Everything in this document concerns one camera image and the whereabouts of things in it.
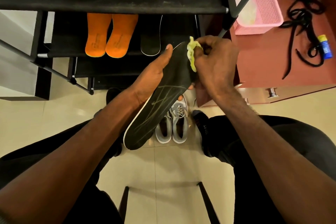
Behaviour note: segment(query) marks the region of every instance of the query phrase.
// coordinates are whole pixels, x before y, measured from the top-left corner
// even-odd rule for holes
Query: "black pants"
[[[64,144],[87,123],[83,122],[61,133],[38,141],[0,158],[0,189],[11,180]],[[117,140],[86,183],[64,223],[123,223],[117,208],[107,193],[97,188],[99,172],[116,152]]]
[[[306,159],[336,180],[336,146],[322,131],[290,118],[260,117]],[[233,166],[234,222],[284,223],[229,119],[226,116],[210,118],[208,130],[210,155]]]

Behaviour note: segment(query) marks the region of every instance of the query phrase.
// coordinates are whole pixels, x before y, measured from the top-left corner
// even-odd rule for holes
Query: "orange insole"
[[[87,14],[88,37],[85,53],[90,57],[101,57],[105,54],[107,30],[112,14]]]
[[[106,53],[112,58],[123,57],[138,22],[137,14],[113,14],[113,30],[106,45]]]

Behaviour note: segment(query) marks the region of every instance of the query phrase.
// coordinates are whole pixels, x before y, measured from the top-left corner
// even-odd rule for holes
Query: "pink plastic basket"
[[[233,26],[236,35],[263,34],[273,27],[279,27],[284,19],[277,0],[254,0],[257,16],[252,25],[242,25],[236,21]]]

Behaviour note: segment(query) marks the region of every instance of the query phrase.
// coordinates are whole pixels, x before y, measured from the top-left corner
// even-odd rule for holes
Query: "person's left arm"
[[[0,190],[5,217],[14,223],[62,222],[104,154],[160,83],[172,51],[168,45],[85,127]]]

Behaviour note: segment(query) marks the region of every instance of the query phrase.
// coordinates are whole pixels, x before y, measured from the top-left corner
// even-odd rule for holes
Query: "hand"
[[[152,61],[129,87],[129,90],[135,94],[136,99],[139,101],[139,105],[144,104],[159,85],[163,77],[162,70],[168,64],[172,53],[173,46],[168,44],[165,52]]]
[[[208,35],[198,38],[204,51],[195,48],[195,66],[199,79],[216,102],[219,96],[234,92],[233,78],[236,71],[238,48],[228,39]]]

